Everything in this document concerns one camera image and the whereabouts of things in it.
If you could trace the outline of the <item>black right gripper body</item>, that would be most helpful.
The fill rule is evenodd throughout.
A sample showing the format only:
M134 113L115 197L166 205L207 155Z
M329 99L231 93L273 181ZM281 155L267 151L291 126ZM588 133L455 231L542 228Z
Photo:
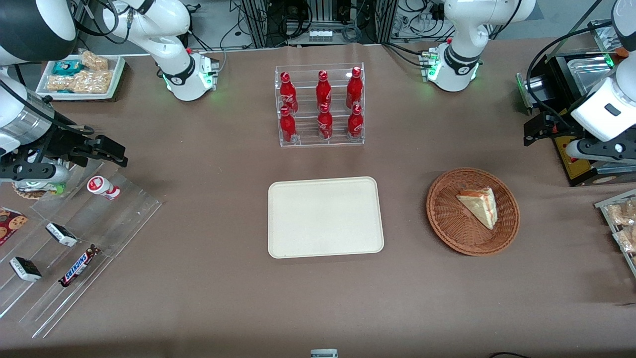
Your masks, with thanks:
M43 163L45 158L56 161L61 158L81 165L84 158L104 159L94 147L98 140L92 137L94 129L88 125L71 125L70 130L52 125L34 142L34 163Z

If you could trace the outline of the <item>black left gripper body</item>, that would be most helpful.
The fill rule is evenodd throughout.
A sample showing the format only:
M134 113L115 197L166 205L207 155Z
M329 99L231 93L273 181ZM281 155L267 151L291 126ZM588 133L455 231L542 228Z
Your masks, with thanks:
M539 113L541 128L539 140L553 139L563 136L572 136L575 139L584 138L586 131L571 116L570 112L564 112L559 118L548 111Z

